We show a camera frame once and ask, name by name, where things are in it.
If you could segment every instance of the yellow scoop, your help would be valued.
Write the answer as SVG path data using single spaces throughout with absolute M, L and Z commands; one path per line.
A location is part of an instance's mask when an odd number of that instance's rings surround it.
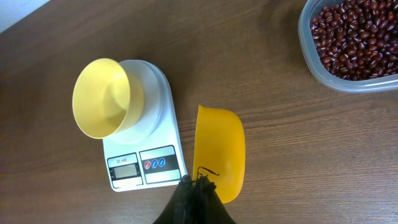
M 101 58 L 81 72 L 72 105 L 79 128 L 89 137 L 103 139 L 138 121 L 144 92 L 133 74 L 114 60 Z
M 199 167 L 220 175 L 199 173 L 217 186 L 216 193 L 223 203 L 234 200 L 240 193 L 244 179 L 246 149 L 241 120 L 231 111 L 199 106 L 195 133 L 193 176 Z

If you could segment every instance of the kitchen scale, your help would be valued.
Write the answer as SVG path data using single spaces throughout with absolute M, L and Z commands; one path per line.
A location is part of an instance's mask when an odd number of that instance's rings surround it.
M 143 60 L 124 60 L 144 91 L 144 109 L 131 128 L 103 139 L 105 164 L 116 192 L 177 185 L 187 174 L 172 92 L 166 76 Z

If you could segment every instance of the clear plastic bin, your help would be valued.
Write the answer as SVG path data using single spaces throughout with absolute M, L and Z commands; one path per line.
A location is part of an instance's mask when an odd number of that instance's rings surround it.
M 398 74 L 363 81 L 349 81 L 335 77 L 322 65 L 310 30 L 311 18 L 318 15 L 324 6 L 334 6 L 343 0 L 308 0 L 298 20 L 298 36 L 305 61 L 315 78 L 324 85 L 347 93 L 369 93 L 398 89 Z

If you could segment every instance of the pile of beans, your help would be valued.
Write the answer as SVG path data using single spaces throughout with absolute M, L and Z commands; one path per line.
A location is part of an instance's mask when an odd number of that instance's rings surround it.
M 311 32 L 328 72 L 345 80 L 398 73 L 398 0 L 345 0 L 312 18 Z

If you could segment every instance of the wood grain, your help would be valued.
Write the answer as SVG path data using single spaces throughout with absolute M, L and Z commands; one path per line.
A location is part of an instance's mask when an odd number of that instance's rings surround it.
M 139 58 L 172 87 L 188 171 L 199 104 L 246 133 L 238 223 L 398 223 L 398 91 L 333 91 L 308 71 L 305 0 L 52 0 L 0 35 L 0 222 L 152 223 L 174 187 L 114 193 L 72 115 L 90 61 Z

